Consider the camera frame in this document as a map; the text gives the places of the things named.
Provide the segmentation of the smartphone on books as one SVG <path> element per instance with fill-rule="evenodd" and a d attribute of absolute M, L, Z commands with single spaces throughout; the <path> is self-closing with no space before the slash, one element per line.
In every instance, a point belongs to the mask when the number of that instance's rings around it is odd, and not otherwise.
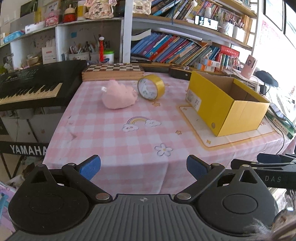
<path fill-rule="evenodd" d="M 274 104 L 274 103 L 270 103 L 270 109 L 271 111 L 280 119 L 282 120 L 286 120 L 287 117 L 281 112 L 281 110 Z"/>

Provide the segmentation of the smartphone on shelf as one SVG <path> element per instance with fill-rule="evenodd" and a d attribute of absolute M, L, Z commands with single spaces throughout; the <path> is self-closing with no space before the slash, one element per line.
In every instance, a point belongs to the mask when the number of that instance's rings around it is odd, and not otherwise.
<path fill-rule="evenodd" d="M 194 24 L 211 29 L 211 30 L 215 30 L 215 31 L 218 30 L 218 25 L 219 25 L 218 21 L 206 18 L 204 16 L 199 16 L 199 15 L 195 16 Z"/>

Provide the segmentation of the black power adapter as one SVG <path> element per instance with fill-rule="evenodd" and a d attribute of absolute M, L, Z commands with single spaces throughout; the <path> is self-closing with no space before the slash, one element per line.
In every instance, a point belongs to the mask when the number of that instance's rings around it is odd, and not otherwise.
<path fill-rule="evenodd" d="M 267 86 L 266 85 L 260 85 L 260 94 L 266 95 L 267 92 Z"/>

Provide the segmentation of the yellow cardboard box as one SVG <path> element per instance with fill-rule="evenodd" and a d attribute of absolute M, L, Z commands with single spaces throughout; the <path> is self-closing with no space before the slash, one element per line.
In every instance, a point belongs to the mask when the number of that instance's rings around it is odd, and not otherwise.
<path fill-rule="evenodd" d="M 270 103 L 233 77 L 193 71 L 186 101 L 217 136 L 258 129 Z"/>

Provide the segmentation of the white quilted handbag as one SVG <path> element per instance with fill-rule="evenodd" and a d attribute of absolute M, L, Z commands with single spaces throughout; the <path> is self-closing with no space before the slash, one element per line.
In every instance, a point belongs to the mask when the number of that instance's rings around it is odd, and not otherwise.
<path fill-rule="evenodd" d="M 151 0 L 133 0 L 133 10 L 134 14 L 145 14 L 150 15 L 152 8 Z"/>

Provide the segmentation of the white bookshelf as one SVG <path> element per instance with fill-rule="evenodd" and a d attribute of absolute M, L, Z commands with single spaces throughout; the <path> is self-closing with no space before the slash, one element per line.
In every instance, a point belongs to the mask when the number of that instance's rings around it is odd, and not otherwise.
<path fill-rule="evenodd" d="M 28 66 L 27 56 L 43 64 L 79 59 L 99 60 L 99 37 L 114 51 L 114 62 L 130 63 L 143 54 L 155 63 L 192 66 L 210 45 L 252 51 L 248 35 L 253 17 L 242 18 L 241 40 L 233 19 L 220 10 L 218 30 L 188 20 L 192 1 L 161 1 L 150 15 L 134 14 L 133 1 L 117 1 L 111 19 L 85 18 L 86 1 L 1 1 L 1 65 L 10 71 Z"/>

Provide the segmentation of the yellow tape roll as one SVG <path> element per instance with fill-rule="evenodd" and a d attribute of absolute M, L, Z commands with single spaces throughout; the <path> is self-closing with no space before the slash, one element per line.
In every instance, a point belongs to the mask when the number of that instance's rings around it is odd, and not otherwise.
<path fill-rule="evenodd" d="M 154 74 L 140 78 L 137 82 L 138 93 L 146 100 L 157 100 L 165 94 L 163 80 Z"/>

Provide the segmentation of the green lid white jar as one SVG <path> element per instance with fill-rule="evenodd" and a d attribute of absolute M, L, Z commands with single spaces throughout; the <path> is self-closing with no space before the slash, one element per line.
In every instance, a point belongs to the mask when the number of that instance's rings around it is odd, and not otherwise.
<path fill-rule="evenodd" d="M 114 63 L 114 51 L 111 49 L 106 49 L 103 51 L 103 62 L 107 64 L 113 64 Z"/>

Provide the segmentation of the black Yamaha keyboard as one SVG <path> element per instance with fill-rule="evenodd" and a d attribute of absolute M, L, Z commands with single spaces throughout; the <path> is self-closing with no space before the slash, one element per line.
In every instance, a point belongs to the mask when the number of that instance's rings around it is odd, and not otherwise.
<path fill-rule="evenodd" d="M 85 60 L 70 60 L 2 75 L 1 111 L 67 106 L 86 67 Z"/>

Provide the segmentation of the pink plush pig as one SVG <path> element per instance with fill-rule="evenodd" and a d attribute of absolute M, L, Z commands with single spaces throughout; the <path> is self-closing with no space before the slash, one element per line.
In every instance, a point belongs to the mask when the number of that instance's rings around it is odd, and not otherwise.
<path fill-rule="evenodd" d="M 101 99 L 108 109 L 128 108 L 136 103 L 137 91 L 131 87 L 119 83 L 116 80 L 109 80 L 107 86 L 101 88 Z"/>

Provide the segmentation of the pink checkered tablecloth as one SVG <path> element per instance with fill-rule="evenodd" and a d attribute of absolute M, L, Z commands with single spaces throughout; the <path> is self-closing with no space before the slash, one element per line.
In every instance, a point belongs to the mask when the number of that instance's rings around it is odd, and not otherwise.
<path fill-rule="evenodd" d="M 79 164 L 92 155 L 101 170 L 92 182 L 111 195 L 175 194 L 194 182 L 186 159 L 229 167 L 233 159 L 255 161 L 260 153 L 292 153 L 295 140 L 283 137 L 263 120 L 254 137 L 242 140 L 217 137 L 203 125 L 185 101 L 189 83 L 161 74 L 166 92 L 155 101 L 139 98 L 124 109 L 107 109 L 102 103 L 105 81 L 83 82 L 67 106 L 49 143 L 44 163 L 59 169 Z"/>

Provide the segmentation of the red tassel ornament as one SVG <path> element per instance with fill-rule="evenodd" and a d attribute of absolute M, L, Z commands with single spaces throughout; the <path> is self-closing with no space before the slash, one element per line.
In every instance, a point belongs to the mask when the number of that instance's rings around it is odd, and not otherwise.
<path fill-rule="evenodd" d="M 98 41 L 99 47 L 99 62 L 102 63 L 104 61 L 104 37 L 99 37 Z"/>

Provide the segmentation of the wooden chess board box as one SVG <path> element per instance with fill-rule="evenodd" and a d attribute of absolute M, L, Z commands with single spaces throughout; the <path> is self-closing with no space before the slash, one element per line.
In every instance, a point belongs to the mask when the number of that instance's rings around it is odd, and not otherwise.
<path fill-rule="evenodd" d="M 138 64 L 94 64 L 82 72 L 82 81 L 139 80 L 143 76 Z"/>

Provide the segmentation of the dark wooden small box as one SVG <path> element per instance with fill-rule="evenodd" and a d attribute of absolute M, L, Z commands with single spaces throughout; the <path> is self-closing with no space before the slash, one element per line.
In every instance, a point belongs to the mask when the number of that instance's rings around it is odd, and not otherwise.
<path fill-rule="evenodd" d="M 169 75 L 172 78 L 182 79 L 189 81 L 191 78 L 192 70 L 188 66 L 170 66 Z"/>

